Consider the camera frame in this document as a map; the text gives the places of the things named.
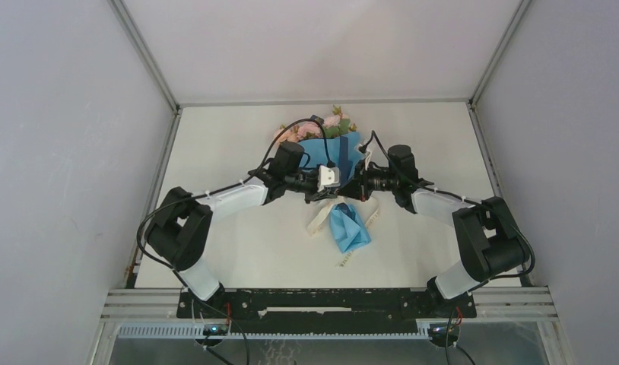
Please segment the cream ribbon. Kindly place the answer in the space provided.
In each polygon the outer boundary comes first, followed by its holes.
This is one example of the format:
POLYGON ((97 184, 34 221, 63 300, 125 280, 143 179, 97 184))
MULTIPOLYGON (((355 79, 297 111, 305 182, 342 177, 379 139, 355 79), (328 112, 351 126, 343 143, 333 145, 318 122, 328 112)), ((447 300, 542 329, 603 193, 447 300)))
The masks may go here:
POLYGON ((325 227, 329 228, 341 253, 341 259, 336 265, 338 268, 345 267, 356 250, 372 242, 369 228, 379 216, 379 202, 371 197, 361 206, 370 208, 370 214, 362 216, 357 205, 347 202, 345 198, 329 199, 325 203, 319 203, 319 210, 306 226, 306 232, 310 236, 315 236, 325 227))

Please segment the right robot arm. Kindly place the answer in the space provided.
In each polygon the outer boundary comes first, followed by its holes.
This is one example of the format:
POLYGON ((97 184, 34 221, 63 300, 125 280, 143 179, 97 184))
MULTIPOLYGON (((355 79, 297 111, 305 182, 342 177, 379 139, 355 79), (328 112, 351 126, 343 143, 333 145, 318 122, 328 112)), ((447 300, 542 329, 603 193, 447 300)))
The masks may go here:
POLYGON ((394 145, 384 155, 387 167, 358 162, 353 178, 338 195, 365 202, 374 192, 391 192, 400 208, 454 229, 459 260, 427 283, 427 308, 432 314, 447 316, 460 295, 494 279, 514 278, 514 268, 535 262, 530 244, 502 198, 472 202, 437 189, 419 177, 407 145, 394 145))

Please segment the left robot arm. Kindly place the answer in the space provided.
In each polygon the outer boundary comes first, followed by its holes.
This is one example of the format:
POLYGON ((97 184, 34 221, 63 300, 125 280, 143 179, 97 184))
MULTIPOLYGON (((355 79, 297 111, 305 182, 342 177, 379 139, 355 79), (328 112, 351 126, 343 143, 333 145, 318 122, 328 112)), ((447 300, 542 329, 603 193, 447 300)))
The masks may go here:
POLYGON ((307 170, 302 146, 283 143, 245 179, 232 185, 193 194, 171 189, 160 206, 138 227, 138 247, 149 259, 165 266, 195 297, 195 307, 207 317, 219 315, 225 305, 223 287, 203 259, 211 225, 238 212, 267 205, 286 192, 304 194, 308 202, 335 195, 341 170, 328 159, 307 170))

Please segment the blue wrapping paper sheet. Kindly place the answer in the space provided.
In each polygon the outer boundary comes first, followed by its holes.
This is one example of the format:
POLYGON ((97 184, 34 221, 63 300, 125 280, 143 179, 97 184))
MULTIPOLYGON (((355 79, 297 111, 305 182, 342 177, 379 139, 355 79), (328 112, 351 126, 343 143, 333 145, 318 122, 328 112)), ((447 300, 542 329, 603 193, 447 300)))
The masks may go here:
POLYGON ((364 153, 358 150, 361 136, 357 127, 341 114, 326 118, 312 116, 309 122, 295 129, 295 136, 304 149, 300 162, 302 170, 308 172, 332 161, 340 176, 339 185, 330 188, 332 197, 322 205, 308 231, 316 233, 327 222, 335 245, 344 254, 369 244, 371 237, 363 218, 345 201, 346 198, 361 198, 359 188, 346 188, 354 181, 355 169, 364 159, 364 153))

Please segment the pale pink fake flower stem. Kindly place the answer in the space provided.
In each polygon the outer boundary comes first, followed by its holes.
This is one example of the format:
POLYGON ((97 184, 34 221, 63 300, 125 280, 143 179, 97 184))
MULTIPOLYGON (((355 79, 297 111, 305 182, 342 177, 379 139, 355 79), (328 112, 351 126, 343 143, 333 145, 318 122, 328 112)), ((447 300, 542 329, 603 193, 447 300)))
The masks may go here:
POLYGON ((343 112, 341 106, 332 106, 332 113, 322 119, 327 138, 336 138, 357 131, 357 125, 343 112))

